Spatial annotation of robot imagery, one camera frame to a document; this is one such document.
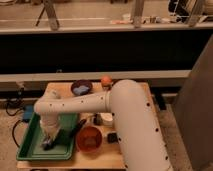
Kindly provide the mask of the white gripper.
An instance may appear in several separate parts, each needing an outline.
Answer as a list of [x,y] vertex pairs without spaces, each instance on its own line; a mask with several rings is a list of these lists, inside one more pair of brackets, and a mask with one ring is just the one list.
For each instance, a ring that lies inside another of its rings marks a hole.
[[55,140],[60,131],[59,116],[42,115],[40,118],[40,126],[46,137]]

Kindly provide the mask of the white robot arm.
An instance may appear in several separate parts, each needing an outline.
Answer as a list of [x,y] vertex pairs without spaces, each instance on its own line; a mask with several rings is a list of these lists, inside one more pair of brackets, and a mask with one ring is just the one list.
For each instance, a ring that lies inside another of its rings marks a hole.
[[110,91],[71,98],[46,91],[34,111],[52,139],[59,132],[59,114],[112,113],[127,171],[173,171],[156,113],[145,89],[133,80],[120,80]]

